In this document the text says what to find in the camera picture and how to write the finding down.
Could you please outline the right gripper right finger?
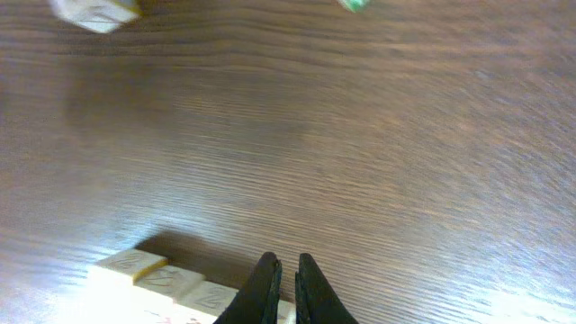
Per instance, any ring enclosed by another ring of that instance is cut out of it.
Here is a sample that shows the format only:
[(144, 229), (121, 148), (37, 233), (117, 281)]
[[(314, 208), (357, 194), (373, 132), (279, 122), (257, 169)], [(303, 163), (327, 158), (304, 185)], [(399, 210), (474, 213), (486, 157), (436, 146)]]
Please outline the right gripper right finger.
[(297, 324), (358, 324), (309, 253), (300, 254), (295, 297)]

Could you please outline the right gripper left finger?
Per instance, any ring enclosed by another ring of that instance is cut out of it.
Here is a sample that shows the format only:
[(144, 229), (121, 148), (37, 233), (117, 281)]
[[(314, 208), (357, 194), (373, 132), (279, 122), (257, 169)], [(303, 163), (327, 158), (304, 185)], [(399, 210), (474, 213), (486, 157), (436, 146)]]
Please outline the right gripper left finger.
[(214, 324), (275, 324), (282, 271), (282, 263), (275, 253), (265, 252)]

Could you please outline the blue letter D block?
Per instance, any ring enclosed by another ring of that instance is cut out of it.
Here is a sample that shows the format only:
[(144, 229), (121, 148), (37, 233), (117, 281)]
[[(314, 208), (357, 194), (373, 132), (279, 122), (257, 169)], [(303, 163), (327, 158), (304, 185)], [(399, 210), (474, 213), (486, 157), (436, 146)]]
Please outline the blue letter D block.
[(277, 324), (296, 324), (296, 306), (280, 300), (277, 306)]

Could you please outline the ice cream cone block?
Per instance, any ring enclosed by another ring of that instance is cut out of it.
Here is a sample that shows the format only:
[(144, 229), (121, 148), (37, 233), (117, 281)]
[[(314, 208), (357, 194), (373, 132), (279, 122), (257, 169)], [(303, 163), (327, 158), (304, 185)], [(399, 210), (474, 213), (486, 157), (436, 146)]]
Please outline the ice cream cone block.
[(175, 324), (213, 324), (237, 292), (234, 288), (203, 281), (175, 303), (172, 321)]

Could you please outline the red letter I block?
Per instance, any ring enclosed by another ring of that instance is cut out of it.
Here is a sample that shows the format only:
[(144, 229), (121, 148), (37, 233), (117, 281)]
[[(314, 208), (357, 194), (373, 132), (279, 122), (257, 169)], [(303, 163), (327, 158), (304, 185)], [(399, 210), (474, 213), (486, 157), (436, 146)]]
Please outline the red letter I block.
[(203, 274), (173, 265), (144, 275), (131, 288), (138, 323), (171, 323), (175, 304), (204, 279)]

